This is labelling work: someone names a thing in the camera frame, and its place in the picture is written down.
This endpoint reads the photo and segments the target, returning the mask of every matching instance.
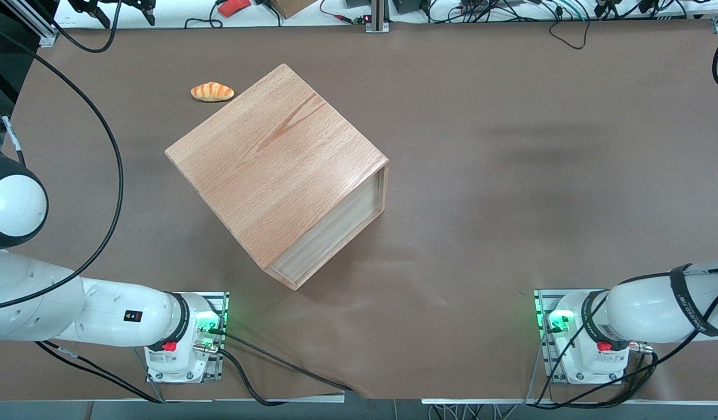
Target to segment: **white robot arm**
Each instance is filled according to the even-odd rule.
[[[632,341],[677,342],[695,331],[694,341],[718,340],[718,304],[705,320],[717,297],[718,261],[636,277],[608,291],[568,293],[548,316],[559,352],[569,347],[566,379],[605,383],[622,376]]]
[[[9,253],[47,217],[47,194],[30,170],[0,151],[0,303],[49,287],[72,271]],[[195,293],[75,277],[39,297],[0,308],[0,340],[50,338],[118,347],[144,346],[149,373],[162,382],[204,378],[218,316]]]

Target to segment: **wood grain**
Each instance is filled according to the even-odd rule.
[[[378,171],[388,158],[286,64],[165,154],[258,266],[293,289],[379,215],[385,201],[385,171]],[[292,247],[370,176],[382,180],[367,191],[375,208],[338,212],[332,225],[313,231],[332,236],[313,237],[306,260],[292,261],[296,277],[269,268],[284,253],[297,258]],[[326,248],[317,250],[320,244]]]

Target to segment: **table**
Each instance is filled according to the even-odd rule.
[[[658,12],[657,16],[687,16],[693,15],[709,15],[712,17],[718,13],[718,0],[709,0],[705,3],[697,3],[693,0],[668,0],[668,8]],[[583,8],[589,13],[589,16],[595,18],[594,8],[596,3],[594,0],[570,0],[580,13],[584,14]],[[310,6],[306,7],[305,10],[295,14],[295,16],[289,19],[282,19],[281,24],[283,26],[343,26],[345,31],[350,31],[349,25],[338,19],[333,18],[322,13],[319,9],[320,2],[314,2]],[[534,2],[524,2],[522,0],[512,0],[508,2],[512,8],[523,17],[529,17],[538,20],[554,20],[552,12],[548,11],[548,8],[543,5],[536,5]],[[624,14],[631,11],[631,9],[637,4],[637,0],[626,0],[619,5],[616,5],[618,13]],[[188,18],[194,17],[199,19],[208,19],[209,11],[211,11],[211,2],[196,2],[194,0],[167,0],[165,2],[159,2],[157,8],[154,9],[154,16],[156,17],[156,23],[154,27],[150,27],[146,19],[143,17],[140,11],[135,8],[121,8],[121,15],[118,21],[118,27],[121,29],[182,29],[185,25],[185,21]],[[447,12],[460,5],[460,0],[437,0],[431,7],[431,17],[437,20],[447,19]],[[569,19],[567,12],[571,10],[567,8],[564,3],[561,3],[565,8],[564,19]],[[501,7],[506,7],[504,2],[500,3]],[[105,12],[105,14],[112,19],[116,5],[114,3],[100,3],[99,7]],[[370,2],[367,0],[367,6],[361,6],[358,8],[348,8],[345,0],[326,0],[324,9],[329,13],[337,13],[340,15],[347,16],[349,18],[364,16],[370,14]],[[554,3],[548,3],[548,7],[554,10],[556,5]],[[389,18],[393,22],[407,22],[407,23],[427,23],[428,18],[422,10],[417,10],[409,13],[398,13],[396,7],[392,1],[388,3]],[[452,12],[451,16],[457,16],[459,13]],[[219,19],[225,27],[255,27],[255,26],[276,26],[277,19],[276,14],[269,10],[265,5],[252,5],[242,11],[237,12],[229,18],[218,15],[214,12],[215,19]],[[634,10],[628,15],[628,19],[634,19],[639,17],[648,17],[649,13],[640,13],[638,10]],[[504,21],[511,19],[513,15],[503,10],[494,10],[490,15],[491,21]],[[60,2],[58,10],[55,12],[55,20],[66,29],[102,29],[102,24],[97,19],[89,16],[86,13],[77,13],[69,5],[68,2]],[[462,21],[461,19],[453,19],[455,22]],[[189,29],[207,29],[210,27],[208,23],[191,23]]]
[[[611,287],[718,257],[708,22],[594,23],[583,51],[546,29],[122,31],[101,55],[58,40],[39,53],[104,112],[126,167],[121,222],[87,276],[228,290],[231,332],[368,398],[522,398],[539,340],[534,289]],[[385,213],[298,292],[258,269],[163,153],[221,107],[189,88],[242,92],[281,63],[391,161]],[[108,141],[37,64],[13,120],[50,196],[43,231],[14,252],[76,267],[113,211]],[[69,348],[143,382],[130,349]],[[233,351],[264,396],[334,391]],[[170,399],[246,396],[229,365],[220,383],[161,388]],[[0,400],[128,397],[31,343],[0,342]],[[659,367],[639,398],[718,401],[718,342]]]

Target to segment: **black strap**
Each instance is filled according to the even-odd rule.
[[[684,315],[691,322],[692,326],[699,332],[709,337],[718,337],[718,329],[712,327],[709,322],[704,321],[704,317],[699,312],[696,304],[693,303],[691,294],[688,293],[688,285],[685,282],[684,270],[691,264],[682,265],[671,269],[671,289],[676,297],[676,302],[684,311]]]
[[[590,292],[583,301],[583,307],[581,308],[581,316],[583,317],[583,324],[585,324],[585,332],[596,343],[600,341],[611,343],[612,350],[620,351],[629,345],[629,341],[621,341],[612,337],[608,337],[600,330],[599,326],[595,324],[595,322],[593,321],[593,317],[591,316],[593,303],[602,292],[605,292],[605,289]]]
[[[167,294],[175,298],[175,300],[180,303],[180,322],[177,323],[177,328],[175,328],[175,331],[173,331],[169,337],[159,340],[153,345],[147,346],[151,351],[162,351],[162,345],[164,345],[164,343],[168,343],[170,341],[176,343],[180,341],[180,339],[183,338],[183,334],[185,334],[188,329],[188,322],[190,321],[190,309],[188,308],[188,303],[180,295],[180,293],[167,292]]]

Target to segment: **toy croissant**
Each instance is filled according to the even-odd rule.
[[[221,83],[208,82],[192,88],[190,94],[199,101],[215,103],[217,101],[232,99],[234,97],[234,90]]]

